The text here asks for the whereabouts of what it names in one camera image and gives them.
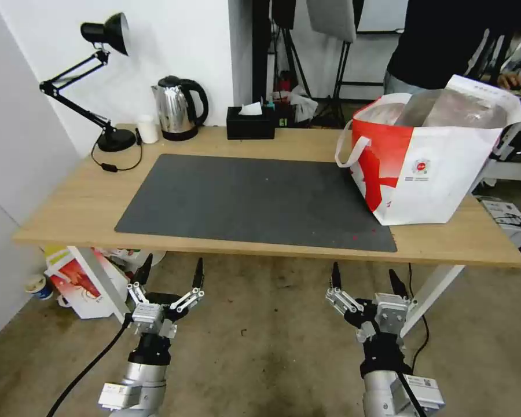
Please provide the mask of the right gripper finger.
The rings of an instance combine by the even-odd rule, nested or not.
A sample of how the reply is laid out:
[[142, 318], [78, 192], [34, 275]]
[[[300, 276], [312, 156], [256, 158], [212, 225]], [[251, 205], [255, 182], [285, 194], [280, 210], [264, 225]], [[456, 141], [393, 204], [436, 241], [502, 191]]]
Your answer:
[[412, 272], [409, 273], [407, 286], [399, 278], [394, 269], [389, 269], [388, 274], [393, 294], [400, 296], [405, 302], [408, 303], [409, 309], [413, 309], [416, 306], [416, 301], [414, 300], [414, 293], [412, 291]]
[[329, 288], [325, 293], [326, 300], [343, 316], [346, 313], [363, 313], [364, 306], [342, 289], [339, 264], [335, 261], [329, 279]]

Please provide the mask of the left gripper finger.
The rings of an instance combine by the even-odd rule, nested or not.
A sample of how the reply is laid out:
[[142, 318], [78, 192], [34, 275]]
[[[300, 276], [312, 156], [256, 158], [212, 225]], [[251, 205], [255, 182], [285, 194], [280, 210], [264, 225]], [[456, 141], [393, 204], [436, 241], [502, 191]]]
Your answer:
[[153, 254], [149, 254], [145, 262], [137, 268], [127, 285], [127, 290], [135, 305], [150, 303], [146, 297], [145, 284], [148, 281], [153, 261]]
[[192, 281], [192, 289], [183, 296], [178, 297], [170, 304], [170, 310], [183, 313], [185, 310], [194, 308], [204, 297], [204, 262], [199, 258]]

